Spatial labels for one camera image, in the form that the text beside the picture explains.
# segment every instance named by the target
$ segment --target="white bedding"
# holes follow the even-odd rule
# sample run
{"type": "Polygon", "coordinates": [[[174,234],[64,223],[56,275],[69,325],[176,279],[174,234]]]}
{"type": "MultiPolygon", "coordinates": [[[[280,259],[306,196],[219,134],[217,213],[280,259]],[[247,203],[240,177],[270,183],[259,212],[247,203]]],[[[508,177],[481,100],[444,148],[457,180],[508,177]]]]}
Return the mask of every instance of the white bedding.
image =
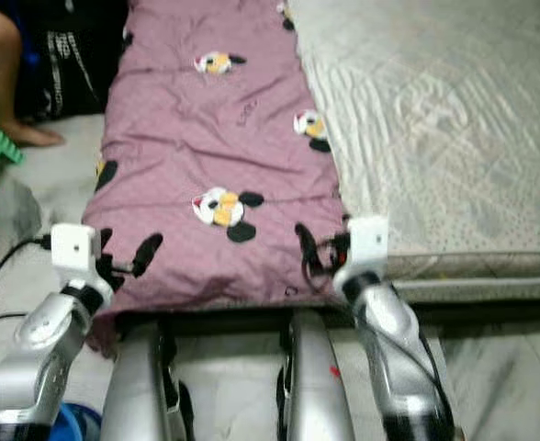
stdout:
{"type": "Polygon", "coordinates": [[[343,202],[389,216],[388,275],[413,300],[540,298],[540,0],[290,6],[343,202]]]}

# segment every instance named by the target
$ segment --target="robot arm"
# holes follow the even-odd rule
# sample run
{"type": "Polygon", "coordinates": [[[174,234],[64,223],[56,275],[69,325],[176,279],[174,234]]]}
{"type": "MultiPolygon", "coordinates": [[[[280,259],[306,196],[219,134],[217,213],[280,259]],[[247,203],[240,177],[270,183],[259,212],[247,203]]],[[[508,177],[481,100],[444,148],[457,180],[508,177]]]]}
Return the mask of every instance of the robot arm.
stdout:
{"type": "Polygon", "coordinates": [[[303,265],[308,267],[306,279],[333,277],[336,293],[347,300],[368,357],[388,440],[453,440],[451,409],[415,313],[392,285],[382,282],[388,254],[387,220],[351,219],[347,233],[320,245],[301,224],[297,234],[303,265]],[[319,261],[321,246],[332,249],[330,266],[319,261]]]}
{"type": "Polygon", "coordinates": [[[19,325],[13,346],[0,364],[0,441],[48,438],[70,366],[92,319],[109,306],[114,289],[123,281],[113,271],[142,273],[162,236],[144,242],[135,265],[119,269],[112,265],[110,255],[102,254],[102,242],[101,234],[83,225],[52,228],[51,260],[63,288],[51,293],[19,325]]]}

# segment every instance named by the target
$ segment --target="black bag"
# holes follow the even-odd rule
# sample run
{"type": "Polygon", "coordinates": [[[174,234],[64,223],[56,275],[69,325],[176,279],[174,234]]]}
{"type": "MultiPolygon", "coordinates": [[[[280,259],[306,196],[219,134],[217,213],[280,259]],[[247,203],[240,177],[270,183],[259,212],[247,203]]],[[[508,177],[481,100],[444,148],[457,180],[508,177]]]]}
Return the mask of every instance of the black bag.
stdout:
{"type": "Polygon", "coordinates": [[[38,54],[23,69],[17,112],[36,119],[100,113],[117,74],[125,0],[17,0],[24,38],[38,54]]]}

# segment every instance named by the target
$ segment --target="person's leg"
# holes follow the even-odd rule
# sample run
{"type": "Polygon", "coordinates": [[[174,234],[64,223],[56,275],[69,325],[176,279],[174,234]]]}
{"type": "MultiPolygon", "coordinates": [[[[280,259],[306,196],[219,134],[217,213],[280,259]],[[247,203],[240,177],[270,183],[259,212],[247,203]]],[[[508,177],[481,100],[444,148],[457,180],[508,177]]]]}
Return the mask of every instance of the person's leg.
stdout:
{"type": "Polygon", "coordinates": [[[21,36],[14,23],[0,13],[0,129],[17,144],[48,146],[63,142],[53,132],[35,129],[15,117],[15,88],[21,57],[21,36]]]}

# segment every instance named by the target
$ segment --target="bare foot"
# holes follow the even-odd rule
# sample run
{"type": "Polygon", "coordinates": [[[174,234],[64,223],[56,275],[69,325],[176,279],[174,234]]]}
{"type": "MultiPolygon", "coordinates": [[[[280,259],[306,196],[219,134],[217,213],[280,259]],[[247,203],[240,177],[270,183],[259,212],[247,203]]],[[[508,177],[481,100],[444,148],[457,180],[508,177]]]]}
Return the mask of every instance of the bare foot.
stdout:
{"type": "Polygon", "coordinates": [[[64,138],[58,133],[36,129],[18,121],[0,124],[0,129],[17,145],[50,147],[64,143],[64,138]]]}

